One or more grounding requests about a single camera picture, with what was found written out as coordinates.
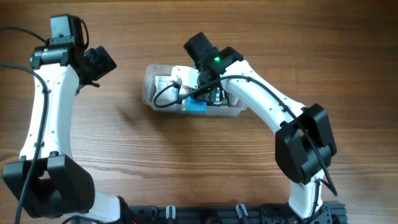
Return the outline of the white medicine box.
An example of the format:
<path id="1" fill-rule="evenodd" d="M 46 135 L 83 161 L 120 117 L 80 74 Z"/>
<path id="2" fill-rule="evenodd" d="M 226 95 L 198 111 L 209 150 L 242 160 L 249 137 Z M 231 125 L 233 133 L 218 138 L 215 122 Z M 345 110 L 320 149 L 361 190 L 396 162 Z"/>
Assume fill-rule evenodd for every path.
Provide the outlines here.
<path id="1" fill-rule="evenodd" d="M 155 77 L 155 98 L 163 89 L 173 84 L 174 79 L 171 76 L 156 76 Z M 179 89 L 174 86 L 168 88 L 160 94 L 157 98 L 156 103 L 158 105 L 164 105 L 171 103 L 178 98 Z"/>

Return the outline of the white Panadol box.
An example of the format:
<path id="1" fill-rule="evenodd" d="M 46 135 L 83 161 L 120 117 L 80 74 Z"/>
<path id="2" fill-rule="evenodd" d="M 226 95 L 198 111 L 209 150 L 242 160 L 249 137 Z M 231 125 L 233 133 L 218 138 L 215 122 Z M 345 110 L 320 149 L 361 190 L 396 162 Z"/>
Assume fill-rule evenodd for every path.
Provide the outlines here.
<path id="1" fill-rule="evenodd" d="M 178 91 L 178 97 L 181 98 L 191 92 L 193 92 L 195 89 L 186 85 L 182 85 L 179 88 Z M 203 90 L 199 93 L 195 93 L 191 98 L 195 100 L 200 100 L 200 101 L 205 101 L 209 105 L 210 104 L 220 104 L 221 103 L 221 97 L 220 97 L 220 90 L 219 88 L 208 88 L 207 90 Z"/>

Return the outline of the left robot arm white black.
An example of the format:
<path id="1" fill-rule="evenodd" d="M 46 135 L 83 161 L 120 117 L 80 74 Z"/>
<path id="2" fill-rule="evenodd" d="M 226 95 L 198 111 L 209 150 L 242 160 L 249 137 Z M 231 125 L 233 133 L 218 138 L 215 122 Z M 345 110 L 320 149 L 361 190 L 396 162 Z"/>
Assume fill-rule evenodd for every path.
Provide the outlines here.
<path id="1" fill-rule="evenodd" d="M 119 223 L 121 198 L 95 189 L 92 176 L 72 156 L 73 102 L 87 85 L 116 68 L 103 47 L 89 48 L 86 24 L 63 14 L 50 19 L 52 35 L 30 57 L 35 79 L 30 127 L 17 162 L 3 169 L 3 180 L 18 201 L 17 214 L 66 221 Z"/>

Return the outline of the blue lozenge box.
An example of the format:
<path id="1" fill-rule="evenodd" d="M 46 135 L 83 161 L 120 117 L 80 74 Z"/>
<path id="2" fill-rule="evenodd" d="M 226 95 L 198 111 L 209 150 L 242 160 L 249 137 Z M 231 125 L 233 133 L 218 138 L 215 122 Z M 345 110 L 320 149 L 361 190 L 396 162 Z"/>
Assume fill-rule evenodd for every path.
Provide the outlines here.
<path id="1" fill-rule="evenodd" d="M 205 101 L 200 101 L 193 98 L 185 98 L 182 100 L 182 111 L 206 112 L 207 103 Z"/>

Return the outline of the small clear spray bottle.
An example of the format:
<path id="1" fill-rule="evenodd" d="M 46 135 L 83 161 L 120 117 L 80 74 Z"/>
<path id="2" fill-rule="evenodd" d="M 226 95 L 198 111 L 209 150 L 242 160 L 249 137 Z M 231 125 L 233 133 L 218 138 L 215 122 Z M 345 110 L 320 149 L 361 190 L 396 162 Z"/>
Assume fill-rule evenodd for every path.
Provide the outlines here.
<path id="1" fill-rule="evenodd" d="M 228 97 L 228 102 L 231 106 L 235 106 L 237 104 L 237 102 L 239 101 L 239 98 L 237 96 L 234 96 L 232 94 L 229 94 Z"/>

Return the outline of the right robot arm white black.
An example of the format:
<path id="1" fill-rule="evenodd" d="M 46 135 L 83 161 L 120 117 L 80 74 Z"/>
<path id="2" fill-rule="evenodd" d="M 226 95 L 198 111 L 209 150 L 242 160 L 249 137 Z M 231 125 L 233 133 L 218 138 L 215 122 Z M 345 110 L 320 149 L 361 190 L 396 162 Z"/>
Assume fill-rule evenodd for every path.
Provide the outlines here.
<path id="1" fill-rule="evenodd" d="M 337 193 L 327 169 L 336 154 L 336 144 L 326 110 L 285 96 L 235 49 L 218 50 L 202 32 L 183 47 L 199 71 L 199 90 L 220 84 L 247 104 L 274 133 L 275 161 L 290 180 L 289 207 L 297 218 L 312 222 L 322 207 L 322 187 Z"/>

